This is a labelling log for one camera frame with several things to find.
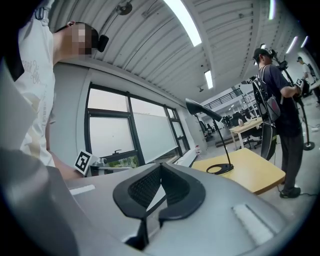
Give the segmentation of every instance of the ceiling light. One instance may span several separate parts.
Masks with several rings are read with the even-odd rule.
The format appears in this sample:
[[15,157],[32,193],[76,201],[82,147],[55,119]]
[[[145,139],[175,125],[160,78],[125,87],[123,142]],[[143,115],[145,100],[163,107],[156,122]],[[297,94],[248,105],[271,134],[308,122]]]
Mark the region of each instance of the ceiling light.
[[285,54],[288,54],[288,53],[291,51],[291,49],[294,47],[294,45],[295,45],[295,43],[296,43],[297,40],[298,40],[298,37],[295,36],[295,37],[293,38],[293,40],[292,40],[292,42],[291,42],[291,44],[290,44],[290,46],[289,46],[289,48],[288,48],[288,50],[286,51]]
[[170,9],[181,22],[182,26],[190,37],[193,46],[201,44],[202,41],[196,25],[181,0],[164,0],[164,2],[170,7]]
[[305,37],[303,43],[301,44],[301,48],[303,48],[308,40],[308,36]]
[[276,0],[270,0],[269,20],[273,20],[275,18],[275,13],[276,13]]
[[208,85],[208,88],[211,89],[214,87],[214,84],[212,83],[212,76],[211,76],[211,71],[208,70],[207,72],[204,73],[205,75],[205,79],[206,79],[206,83]]

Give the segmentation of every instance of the black desk lamp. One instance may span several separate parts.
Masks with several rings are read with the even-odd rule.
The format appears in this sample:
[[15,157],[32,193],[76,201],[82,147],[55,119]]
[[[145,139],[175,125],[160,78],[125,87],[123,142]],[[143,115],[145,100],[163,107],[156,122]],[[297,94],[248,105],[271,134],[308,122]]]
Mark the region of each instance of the black desk lamp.
[[222,116],[217,114],[217,113],[215,113],[215,112],[213,112],[210,109],[207,109],[206,107],[200,105],[199,103],[197,103],[197,102],[195,102],[195,101],[193,101],[193,100],[191,100],[189,98],[185,99],[185,103],[186,103],[186,107],[187,107],[187,109],[188,109],[188,111],[189,111],[189,113],[191,115],[195,115],[197,113],[203,112],[203,113],[207,114],[209,117],[211,117],[213,119],[214,127],[215,127],[215,129],[218,131],[218,133],[220,135],[220,138],[222,140],[226,156],[227,156],[228,161],[229,161],[229,163],[218,163],[218,164],[212,165],[208,169],[206,169],[206,172],[208,173],[208,171],[211,168],[214,168],[214,167],[220,167],[221,168],[219,171],[214,172],[214,174],[216,174],[216,175],[224,174],[226,172],[231,171],[234,168],[234,165],[230,163],[230,158],[229,158],[229,155],[228,155],[228,151],[227,151],[227,148],[226,148],[226,145],[225,145],[224,138],[222,138],[220,130],[219,130],[219,128],[217,126],[217,123],[216,123],[216,121],[220,122],[222,120]]

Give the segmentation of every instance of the table leg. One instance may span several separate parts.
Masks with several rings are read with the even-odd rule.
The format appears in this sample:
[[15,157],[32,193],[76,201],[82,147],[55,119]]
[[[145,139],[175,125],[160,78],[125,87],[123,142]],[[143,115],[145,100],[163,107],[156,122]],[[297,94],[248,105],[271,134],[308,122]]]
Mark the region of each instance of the table leg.
[[236,140],[235,140],[234,133],[232,131],[230,131],[230,133],[231,133],[232,140],[233,140],[233,143],[234,143],[234,150],[237,150],[237,143],[236,143]]
[[238,136],[239,136],[239,141],[240,141],[240,144],[241,144],[241,148],[244,149],[245,145],[244,145],[244,141],[242,140],[241,133],[238,133]]

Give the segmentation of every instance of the baseball cap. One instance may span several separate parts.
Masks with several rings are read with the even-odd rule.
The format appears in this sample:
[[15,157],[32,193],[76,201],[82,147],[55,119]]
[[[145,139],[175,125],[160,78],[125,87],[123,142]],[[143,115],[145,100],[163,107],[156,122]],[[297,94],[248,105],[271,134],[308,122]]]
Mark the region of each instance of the baseball cap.
[[257,59],[259,58],[259,55],[260,55],[260,54],[261,54],[261,55],[267,55],[268,57],[271,58],[270,53],[269,53],[266,49],[261,49],[261,48],[255,49],[254,54],[253,54],[253,58],[254,58],[255,60],[257,60]]

